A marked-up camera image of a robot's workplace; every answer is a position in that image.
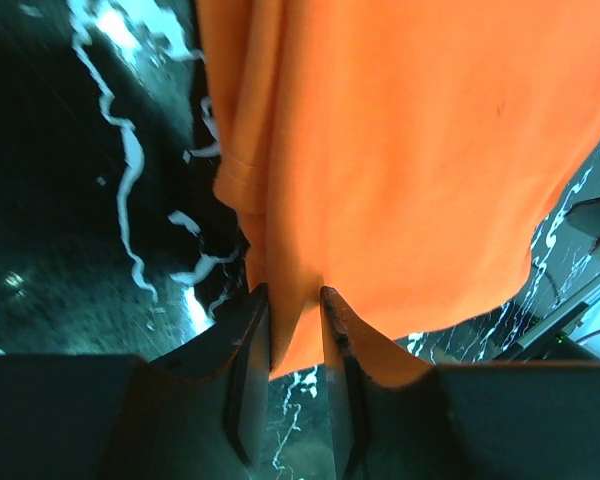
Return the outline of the orange t shirt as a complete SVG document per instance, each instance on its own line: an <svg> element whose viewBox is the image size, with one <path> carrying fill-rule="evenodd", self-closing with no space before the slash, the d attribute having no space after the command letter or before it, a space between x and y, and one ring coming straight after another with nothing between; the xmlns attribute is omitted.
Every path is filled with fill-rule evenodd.
<svg viewBox="0 0 600 480"><path fill-rule="evenodd" d="M323 359L319 292L389 338L514 297L600 141L600 1L200 1L216 197L269 289L271 367Z"/></svg>

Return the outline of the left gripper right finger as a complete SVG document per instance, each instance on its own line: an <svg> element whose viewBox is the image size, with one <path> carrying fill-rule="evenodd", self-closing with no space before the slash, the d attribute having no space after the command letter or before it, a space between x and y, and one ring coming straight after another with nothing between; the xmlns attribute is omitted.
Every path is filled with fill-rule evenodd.
<svg viewBox="0 0 600 480"><path fill-rule="evenodd" d="M320 291L323 350L339 479L435 479L427 423L437 378L366 323L333 287Z"/></svg>

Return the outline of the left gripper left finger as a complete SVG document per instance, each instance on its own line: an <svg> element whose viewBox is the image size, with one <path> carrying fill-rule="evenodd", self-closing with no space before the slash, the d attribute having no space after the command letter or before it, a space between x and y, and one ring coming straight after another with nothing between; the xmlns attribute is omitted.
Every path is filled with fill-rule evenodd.
<svg viewBox="0 0 600 480"><path fill-rule="evenodd" d="M176 445L208 470L256 470L270 373L268 288L257 286L218 323L151 361L175 380Z"/></svg>

